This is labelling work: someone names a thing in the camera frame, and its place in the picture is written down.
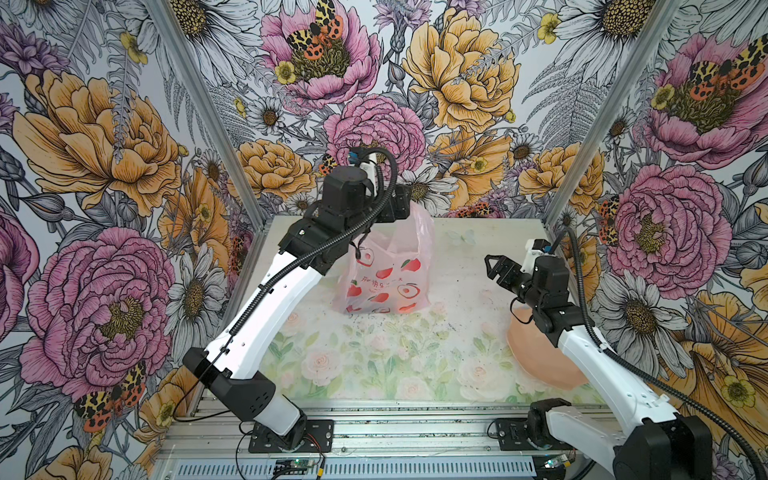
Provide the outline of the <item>pink printed plastic bag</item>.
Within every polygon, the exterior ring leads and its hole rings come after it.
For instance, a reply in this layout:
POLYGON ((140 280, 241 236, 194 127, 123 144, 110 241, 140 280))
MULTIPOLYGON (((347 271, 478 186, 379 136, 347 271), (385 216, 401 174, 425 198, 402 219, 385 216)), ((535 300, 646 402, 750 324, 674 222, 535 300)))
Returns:
POLYGON ((349 262, 332 302, 340 313, 410 314, 430 305, 430 269, 435 246, 434 221, 419 204, 394 223, 391 233, 372 231, 349 262))

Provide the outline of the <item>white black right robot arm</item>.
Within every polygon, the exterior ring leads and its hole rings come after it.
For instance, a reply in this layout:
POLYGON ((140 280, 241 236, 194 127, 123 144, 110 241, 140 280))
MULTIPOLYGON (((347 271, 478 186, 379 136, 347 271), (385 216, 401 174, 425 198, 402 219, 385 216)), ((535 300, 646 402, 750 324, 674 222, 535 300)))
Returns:
POLYGON ((550 244, 532 240, 522 264, 504 255, 485 257, 490 280, 532 310, 549 343, 570 359, 618 421, 609 429, 563 399, 531 404, 525 423, 496 423, 499 444, 528 442, 546 449, 569 446, 616 479, 709 479, 712 435, 696 416, 684 416, 629 367, 570 299, 568 263, 550 244))

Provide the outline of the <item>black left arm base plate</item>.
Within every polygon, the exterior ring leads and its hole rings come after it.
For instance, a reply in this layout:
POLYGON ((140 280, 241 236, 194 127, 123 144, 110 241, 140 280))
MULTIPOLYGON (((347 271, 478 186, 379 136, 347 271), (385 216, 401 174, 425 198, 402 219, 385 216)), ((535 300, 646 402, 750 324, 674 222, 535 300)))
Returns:
POLYGON ((300 420, 285 436, 256 423, 248 452, 252 454, 328 453, 332 449, 335 422, 330 419, 300 420))

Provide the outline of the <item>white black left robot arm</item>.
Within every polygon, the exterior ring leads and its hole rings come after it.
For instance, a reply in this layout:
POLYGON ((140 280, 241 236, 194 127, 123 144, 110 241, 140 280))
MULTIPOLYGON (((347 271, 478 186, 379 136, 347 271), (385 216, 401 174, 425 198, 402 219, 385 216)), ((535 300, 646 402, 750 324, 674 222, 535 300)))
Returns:
POLYGON ((286 449, 306 435, 306 414, 259 370, 269 346, 302 298, 376 223, 410 214, 409 187, 386 184, 381 173, 340 166, 325 178, 320 198, 294 222, 272 263, 236 318, 182 363, 239 420, 266 428, 286 449))

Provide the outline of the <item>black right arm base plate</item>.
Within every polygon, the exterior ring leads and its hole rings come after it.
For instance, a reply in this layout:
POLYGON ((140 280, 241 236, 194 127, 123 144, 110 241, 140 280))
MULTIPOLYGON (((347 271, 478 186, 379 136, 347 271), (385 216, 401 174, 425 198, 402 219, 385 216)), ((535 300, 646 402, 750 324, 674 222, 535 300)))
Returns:
POLYGON ((522 418, 495 419, 491 429, 501 451, 544 451, 551 448, 550 444, 537 444, 529 437, 527 421, 522 418))

